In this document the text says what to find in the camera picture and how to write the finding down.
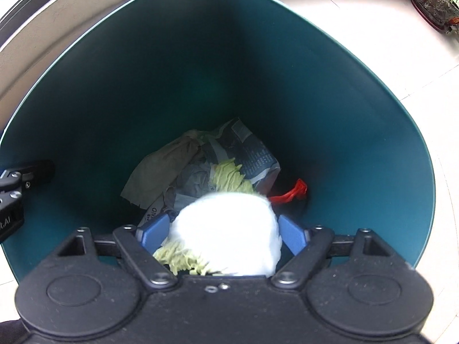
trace white tile floor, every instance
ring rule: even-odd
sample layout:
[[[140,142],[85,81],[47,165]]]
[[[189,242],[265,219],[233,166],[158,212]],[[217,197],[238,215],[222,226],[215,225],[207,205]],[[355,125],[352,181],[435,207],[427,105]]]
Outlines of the white tile floor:
[[[281,0],[341,42],[382,79],[410,112],[429,147],[437,204],[418,265],[435,303],[423,334],[459,342],[459,36],[434,31],[409,0]],[[17,287],[0,252],[0,321],[16,319]]]

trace dark fabric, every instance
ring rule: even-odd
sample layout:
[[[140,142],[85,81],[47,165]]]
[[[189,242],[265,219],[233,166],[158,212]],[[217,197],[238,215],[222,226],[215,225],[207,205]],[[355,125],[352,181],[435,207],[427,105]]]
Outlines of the dark fabric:
[[[28,335],[28,331],[20,319],[0,322],[0,343],[20,344]]]

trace red plastic bag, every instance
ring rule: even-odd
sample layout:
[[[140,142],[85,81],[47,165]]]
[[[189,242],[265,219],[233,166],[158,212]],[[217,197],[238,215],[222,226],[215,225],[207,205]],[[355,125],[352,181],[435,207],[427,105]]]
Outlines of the red plastic bag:
[[[297,199],[304,199],[306,198],[306,190],[308,186],[302,179],[298,179],[295,187],[291,189],[289,192],[285,193],[284,195],[276,196],[276,197],[269,197],[268,199],[272,204],[283,204],[288,203],[293,200],[293,198]]]

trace trash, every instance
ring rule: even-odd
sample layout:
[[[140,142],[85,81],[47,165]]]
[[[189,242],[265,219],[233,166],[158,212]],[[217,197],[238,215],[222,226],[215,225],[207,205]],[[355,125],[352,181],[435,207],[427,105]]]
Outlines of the trash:
[[[285,193],[284,195],[275,196],[275,197],[268,197],[269,201],[272,204],[284,204],[291,202],[293,198],[297,199],[304,199],[306,198],[306,191],[308,186],[302,179],[298,179],[295,187],[291,189],[289,192]]]
[[[153,256],[177,274],[275,273],[282,240],[270,202],[261,195],[212,193],[185,207]]]
[[[266,195],[280,170],[276,158],[236,118],[213,132],[188,131],[146,156],[121,196],[148,209],[143,224],[158,211],[178,213],[213,191]]]

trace potted plant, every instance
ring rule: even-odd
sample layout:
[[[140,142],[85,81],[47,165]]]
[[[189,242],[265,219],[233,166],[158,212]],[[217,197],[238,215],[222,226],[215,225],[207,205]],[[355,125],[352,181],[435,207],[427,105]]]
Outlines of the potted plant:
[[[458,0],[411,0],[431,26],[441,32],[457,32],[459,25]]]

